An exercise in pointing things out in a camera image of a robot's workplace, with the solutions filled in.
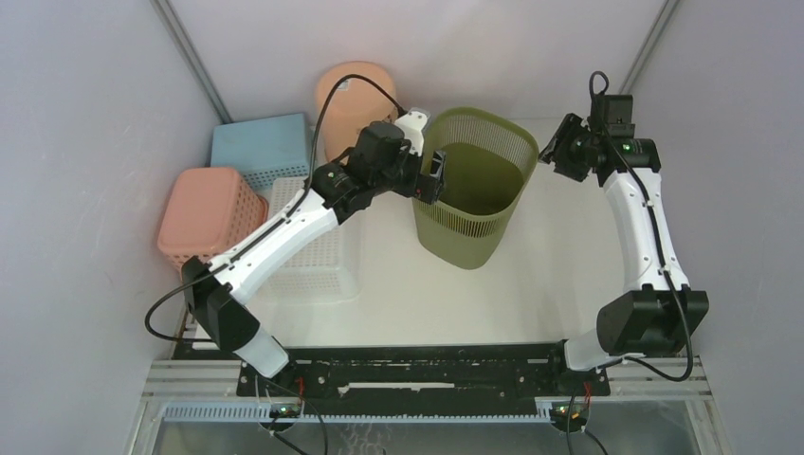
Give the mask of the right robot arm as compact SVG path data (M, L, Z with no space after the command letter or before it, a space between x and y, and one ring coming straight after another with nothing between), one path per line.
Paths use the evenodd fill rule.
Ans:
M563 358L548 368L552 389L574 393L587 371L622 361L686 354L709 310L691 287L674 250L664 212L662 168L655 142L635 135L630 95L591 95L587 118L568 114L541 160L581 182L595 174L615 217L624 261L624 292L602 307L595 327L563 343Z

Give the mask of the blue plastic basket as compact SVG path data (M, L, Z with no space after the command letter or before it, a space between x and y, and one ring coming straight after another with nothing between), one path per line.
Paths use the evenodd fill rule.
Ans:
M311 137L302 113L223 124L212 133L212 167L236 170L255 191L278 178L306 176Z

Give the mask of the green mesh waste bin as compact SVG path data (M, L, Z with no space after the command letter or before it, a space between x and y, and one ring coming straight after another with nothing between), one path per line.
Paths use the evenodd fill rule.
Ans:
M436 116L424 133L422 170L445 154L445 187L436 203L412 202L418 241L463 269L483 266L497 249L538 163L539 145L518 124L475 107Z

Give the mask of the pink plastic basket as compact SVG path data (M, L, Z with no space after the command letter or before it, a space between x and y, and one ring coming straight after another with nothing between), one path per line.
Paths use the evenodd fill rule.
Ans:
M235 169L188 169L174 182L156 245L180 270L193 256L204 262L237 245L267 214L267 201Z

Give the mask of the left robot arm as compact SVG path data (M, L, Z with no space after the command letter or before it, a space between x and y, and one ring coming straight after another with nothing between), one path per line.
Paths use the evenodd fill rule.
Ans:
M423 172L426 113L410 110L395 122L373 121L342 157L319 166L284 208L239 244L181 269L184 300L210 342L237 355L275 395L290 392L295 368L287 350L247 309L283 264L323 234L367 209L378 195L435 203L445 187L446 156Z

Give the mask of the clear white plastic tray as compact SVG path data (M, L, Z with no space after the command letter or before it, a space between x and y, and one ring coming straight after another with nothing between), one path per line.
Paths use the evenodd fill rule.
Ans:
M331 304L360 294L364 214L317 238L286 261L257 296L283 305Z

